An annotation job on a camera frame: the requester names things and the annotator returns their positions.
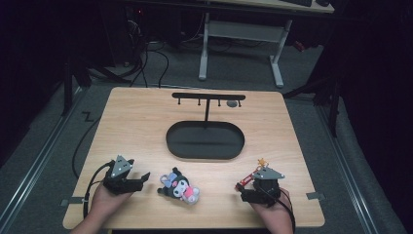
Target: black oval cutout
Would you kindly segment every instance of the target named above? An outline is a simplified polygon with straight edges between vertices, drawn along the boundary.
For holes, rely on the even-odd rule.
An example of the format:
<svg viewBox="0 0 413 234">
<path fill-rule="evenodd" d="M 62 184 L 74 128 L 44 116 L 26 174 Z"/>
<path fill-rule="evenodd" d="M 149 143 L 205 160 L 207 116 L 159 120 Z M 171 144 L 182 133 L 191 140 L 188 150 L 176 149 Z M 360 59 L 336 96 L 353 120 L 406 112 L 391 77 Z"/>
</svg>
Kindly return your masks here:
<svg viewBox="0 0 413 234">
<path fill-rule="evenodd" d="M 167 132 L 169 151 L 184 159 L 233 159 L 244 141 L 243 132 L 227 122 L 181 121 Z"/>
</svg>

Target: human hand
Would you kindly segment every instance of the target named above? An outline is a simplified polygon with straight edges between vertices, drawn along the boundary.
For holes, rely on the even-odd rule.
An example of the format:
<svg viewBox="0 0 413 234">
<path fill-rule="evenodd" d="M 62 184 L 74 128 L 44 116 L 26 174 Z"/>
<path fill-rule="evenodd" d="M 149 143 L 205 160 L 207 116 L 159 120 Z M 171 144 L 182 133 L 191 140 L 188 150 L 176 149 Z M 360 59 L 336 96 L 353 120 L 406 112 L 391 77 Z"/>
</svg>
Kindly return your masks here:
<svg viewBox="0 0 413 234">
<path fill-rule="evenodd" d="M 94 192 L 91 210 L 88 215 L 99 215 L 107 220 L 126 202 L 133 193 L 115 195 L 101 183 Z"/>
<path fill-rule="evenodd" d="M 80 222 L 71 233 L 97 233 L 104 222 L 116 213 L 132 194 L 133 193 L 124 193 L 115 195 L 100 183 L 94 192 L 91 210 L 86 218 Z"/>
<path fill-rule="evenodd" d="M 289 202 L 289 192 L 286 189 L 280 188 L 282 195 L 279 200 L 286 204 L 291 210 L 291 204 Z M 267 207 L 265 204 L 250 203 L 252 208 L 258 213 L 261 219 L 264 221 L 267 229 L 273 234 L 290 234 L 293 233 L 291 217 L 288 210 L 285 209 L 280 203 L 276 203 L 272 207 Z"/>
</svg>

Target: electronic device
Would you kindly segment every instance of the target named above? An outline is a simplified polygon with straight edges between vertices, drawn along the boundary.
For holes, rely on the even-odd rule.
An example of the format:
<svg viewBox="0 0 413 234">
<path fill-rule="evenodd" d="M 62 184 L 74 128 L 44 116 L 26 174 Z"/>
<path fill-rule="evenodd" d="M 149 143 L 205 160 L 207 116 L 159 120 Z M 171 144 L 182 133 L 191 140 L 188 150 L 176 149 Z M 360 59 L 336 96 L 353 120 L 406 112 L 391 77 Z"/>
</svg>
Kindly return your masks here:
<svg viewBox="0 0 413 234">
<path fill-rule="evenodd" d="M 95 184 L 94 179 L 97 174 L 106 167 L 109 167 L 109 170 L 106 172 L 105 178 L 103 179 L 103 186 L 105 186 L 111 193 L 119 195 L 142 190 L 143 183 L 148 180 L 150 173 L 143 175 L 140 179 L 127 179 L 133 162 L 133 159 L 127 161 L 124 157 L 118 155 L 116 161 L 111 160 L 97 169 L 89 182 L 85 198 L 83 199 L 83 217 L 86 217 L 89 212 L 89 197 L 91 195 L 91 187 Z"/>
<path fill-rule="evenodd" d="M 267 205 L 267 208 L 273 207 L 276 203 L 282 205 L 288 212 L 291 218 L 292 230 L 295 232 L 295 216 L 292 211 L 292 204 L 289 197 L 280 189 L 279 179 L 285 178 L 285 175 L 268 167 L 268 163 L 264 159 L 258 160 L 258 167 L 254 172 L 249 174 L 244 179 L 241 179 L 235 185 L 236 190 L 241 192 L 243 202 Z M 246 189 L 245 186 L 253 181 L 254 189 Z M 288 199 L 291 207 L 280 201 L 282 193 Z"/>
<path fill-rule="evenodd" d="M 311 7 L 311 4 L 313 3 L 313 0 L 280 0 L 280 1 L 296 4 L 296 5 L 300 5 L 304 7 Z"/>
</svg>

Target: stuffed animal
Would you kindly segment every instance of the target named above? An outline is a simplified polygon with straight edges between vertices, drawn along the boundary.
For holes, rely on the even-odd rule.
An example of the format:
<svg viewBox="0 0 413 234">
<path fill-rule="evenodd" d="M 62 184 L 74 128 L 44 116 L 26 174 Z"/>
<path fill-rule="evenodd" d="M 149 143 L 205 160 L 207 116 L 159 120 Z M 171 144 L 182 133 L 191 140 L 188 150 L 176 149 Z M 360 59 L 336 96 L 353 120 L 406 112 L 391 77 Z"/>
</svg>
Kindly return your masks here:
<svg viewBox="0 0 413 234">
<path fill-rule="evenodd" d="M 171 198 L 180 199 L 189 205 L 194 205 L 200 197 L 200 189 L 192 187 L 188 178 L 182 175 L 177 167 L 172 169 L 169 175 L 162 175 L 160 178 L 163 188 L 158 188 L 158 193 Z"/>
</svg>

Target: desk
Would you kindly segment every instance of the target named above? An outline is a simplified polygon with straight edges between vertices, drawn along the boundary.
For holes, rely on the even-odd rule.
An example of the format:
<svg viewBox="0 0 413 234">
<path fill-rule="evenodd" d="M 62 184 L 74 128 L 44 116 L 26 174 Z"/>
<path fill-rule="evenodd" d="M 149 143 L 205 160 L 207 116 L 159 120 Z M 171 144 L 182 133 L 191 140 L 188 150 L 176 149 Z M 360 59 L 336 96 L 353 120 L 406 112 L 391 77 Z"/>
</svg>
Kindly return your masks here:
<svg viewBox="0 0 413 234">
<path fill-rule="evenodd" d="M 212 100 L 209 110 L 210 121 L 231 122 L 244 132 L 241 154 L 229 161 L 182 160 L 173 156 L 166 142 L 169 127 L 182 120 L 203 120 L 206 107 L 205 102 L 198 106 L 197 99 L 182 99 L 178 105 L 177 99 L 171 96 L 175 92 L 245 95 L 242 107 L 232 108 L 226 103 L 218 106 L 217 101 Z M 234 189 L 238 181 L 256 168 L 261 158 L 270 168 L 285 175 L 279 183 L 290 192 L 297 226 L 324 224 L 319 201 L 307 198 L 306 193 L 315 192 L 315 189 L 280 93 L 115 88 L 107 101 L 73 197 L 83 197 L 94 172 L 116 159 L 118 154 L 135 160 L 130 178 L 140 178 L 148 172 L 151 175 L 142 191 L 132 195 L 106 223 L 106 228 L 264 227 L 258 215 Z M 196 205 L 157 193 L 157 188 L 163 187 L 160 176 L 170 173 L 173 167 L 201 189 Z M 103 178 L 104 173 L 96 179 Z M 65 228 L 71 229 L 83 219 L 82 207 L 81 204 L 69 205 L 63 221 Z"/>
<path fill-rule="evenodd" d="M 296 4 L 285 3 L 279 0 L 209 0 L 216 3 L 237 4 L 253 7 L 277 8 L 291 11 L 302 11 L 311 13 L 329 13 L 334 12 L 331 5 L 322 7 L 318 3 L 313 2 L 311 7 L 303 7 Z M 292 19 L 288 19 L 285 26 L 263 26 L 247 23 L 227 22 L 221 20 L 209 20 L 209 13 L 206 13 L 204 26 L 204 46 L 201 54 L 200 74 L 199 79 L 207 78 L 207 42 L 209 36 L 227 37 L 254 41 L 265 41 L 278 43 L 273 56 L 270 56 L 270 64 L 273 69 L 274 79 L 278 88 L 283 87 L 282 75 L 279 68 L 279 59 L 282 53 L 286 37 L 292 24 Z"/>
</svg>

